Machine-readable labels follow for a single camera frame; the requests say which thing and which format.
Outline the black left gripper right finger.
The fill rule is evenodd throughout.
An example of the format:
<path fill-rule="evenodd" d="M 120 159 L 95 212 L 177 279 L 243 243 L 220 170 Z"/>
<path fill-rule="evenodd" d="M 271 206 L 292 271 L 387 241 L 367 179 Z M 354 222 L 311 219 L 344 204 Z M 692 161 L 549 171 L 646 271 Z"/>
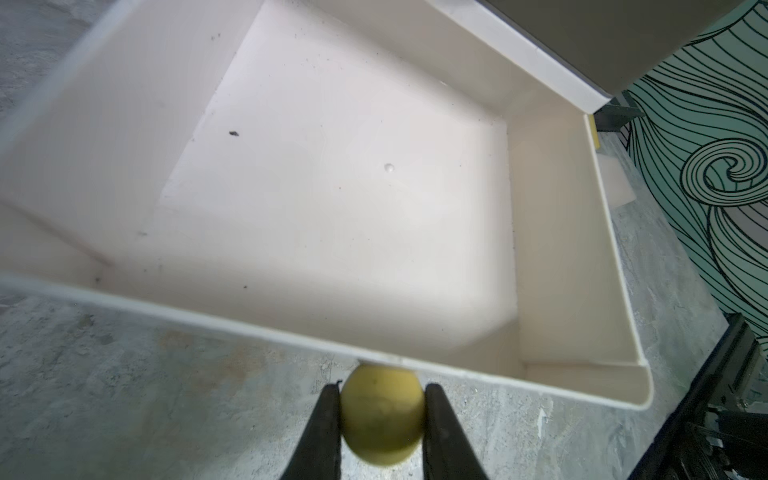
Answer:
<path fill-rule="evenodd" d="M 428 384 L 425 400 L 423 477 L 427 480 L 488 480 L 443 387 L 437 383 Z"/>

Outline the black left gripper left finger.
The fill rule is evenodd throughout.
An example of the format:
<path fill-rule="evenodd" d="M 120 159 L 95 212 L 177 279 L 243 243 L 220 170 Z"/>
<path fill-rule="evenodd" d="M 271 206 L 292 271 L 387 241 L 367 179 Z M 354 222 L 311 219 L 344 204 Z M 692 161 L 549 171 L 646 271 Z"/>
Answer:
<path fill-rule="evenodd" d="M 340 389 L 330 383 L 322 388 L 281 479 L 339 480 L 341 440 Z"/>

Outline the yellow round drawer knob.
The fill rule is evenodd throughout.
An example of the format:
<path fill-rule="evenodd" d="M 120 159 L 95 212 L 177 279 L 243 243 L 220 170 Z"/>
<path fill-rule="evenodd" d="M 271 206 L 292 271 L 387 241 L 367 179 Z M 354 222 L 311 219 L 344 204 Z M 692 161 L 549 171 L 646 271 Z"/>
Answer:
<path fill-rule="evenodd" d="M 341 431 L 366 463 L 389 467 L 419 446 L 426 422 L 425 393 L 417 375 L 375 364 L 359 365 L 340 393 Z"/>

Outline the white drawer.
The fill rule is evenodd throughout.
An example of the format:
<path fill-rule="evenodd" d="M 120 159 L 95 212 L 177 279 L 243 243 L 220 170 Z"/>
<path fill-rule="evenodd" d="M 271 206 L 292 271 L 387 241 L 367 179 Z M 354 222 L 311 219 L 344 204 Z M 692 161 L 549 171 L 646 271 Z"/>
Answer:
<path fill-rule="evenodd" d="M 119 1 L 1 126 L 1 282 L 653 399 L 590 115 L 476 1 Z"/>

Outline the olive three-drawer storage box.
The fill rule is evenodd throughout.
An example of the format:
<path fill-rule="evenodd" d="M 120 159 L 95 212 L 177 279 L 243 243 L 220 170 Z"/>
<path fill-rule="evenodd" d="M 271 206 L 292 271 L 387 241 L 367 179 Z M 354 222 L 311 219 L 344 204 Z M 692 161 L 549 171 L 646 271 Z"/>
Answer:
<path fill-rule="evenodd" d="M 593 113 L 738 7 L 736 1 L 435 1 L 575 108 Z"/>

